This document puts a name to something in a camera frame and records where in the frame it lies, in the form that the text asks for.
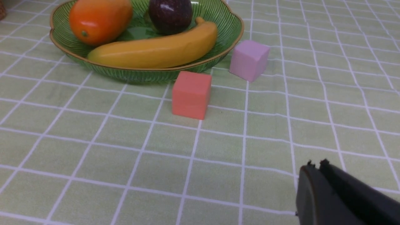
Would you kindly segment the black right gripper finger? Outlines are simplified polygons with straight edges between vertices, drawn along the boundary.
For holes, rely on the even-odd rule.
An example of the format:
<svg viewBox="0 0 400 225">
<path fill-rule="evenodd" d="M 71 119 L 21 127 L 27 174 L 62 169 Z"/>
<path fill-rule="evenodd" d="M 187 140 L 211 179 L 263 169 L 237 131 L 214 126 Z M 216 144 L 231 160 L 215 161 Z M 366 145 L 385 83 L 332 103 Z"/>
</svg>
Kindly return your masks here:
<svg viewBox="0 0 400 225">
<path fill-rule="evenodd" d="M 398 225 L 400 204 L 326 159 L 299 170 L 296 216 L 301 225 Z"/>
</svg>

